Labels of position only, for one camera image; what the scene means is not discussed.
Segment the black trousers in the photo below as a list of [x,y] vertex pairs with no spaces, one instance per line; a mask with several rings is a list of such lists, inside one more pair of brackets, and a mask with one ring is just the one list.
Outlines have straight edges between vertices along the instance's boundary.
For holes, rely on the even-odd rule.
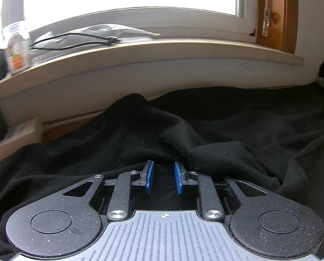
[[[316,211],[324,221],[324,88],[213,87],[148,101],[128,95],[89,123],[0,163],[0,259],[17,209],[94,174],[107,179],[155,163],[153,192],[138,208],[190,207],[175,191],[174,163],[213,179],[250,181]],[[324,241],[319,255],[324,256]]]

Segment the wooden window sill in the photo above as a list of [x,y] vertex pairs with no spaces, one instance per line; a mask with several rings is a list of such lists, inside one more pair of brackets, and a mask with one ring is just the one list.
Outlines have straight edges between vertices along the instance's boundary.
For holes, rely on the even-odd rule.
[[168,38],[126,42],[63,55],[0,81],[0,99],[70,75],[142,62],[201,58],[243,59],[303,66],[305,60],[257,44],[211,39]]

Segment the clear plastic bag on sill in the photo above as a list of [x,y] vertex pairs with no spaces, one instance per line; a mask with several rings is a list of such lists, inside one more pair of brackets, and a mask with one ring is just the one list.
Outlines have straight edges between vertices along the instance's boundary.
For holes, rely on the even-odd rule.
[[98,24],[58,35],[48,32],[31,44],[32,50],[67,51],[80,47],[112,46],[122,41],[155,38],[159,33],[120,24]]

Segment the clear bottle orange label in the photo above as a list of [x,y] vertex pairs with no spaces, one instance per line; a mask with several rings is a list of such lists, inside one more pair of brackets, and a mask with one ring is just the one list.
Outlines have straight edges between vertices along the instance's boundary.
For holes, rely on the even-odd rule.
[[25,21],[14,22],[3,28],[3,49],[8,76],[14,76],[31,66],[30,34]]

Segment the white window frame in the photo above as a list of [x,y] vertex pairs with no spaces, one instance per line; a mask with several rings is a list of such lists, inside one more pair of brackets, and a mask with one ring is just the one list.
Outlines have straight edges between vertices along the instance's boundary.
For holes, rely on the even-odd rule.
[[159,38],[255,42],[258,0],[3,0],[1,18],[24,21],[32,38],[120,24]]

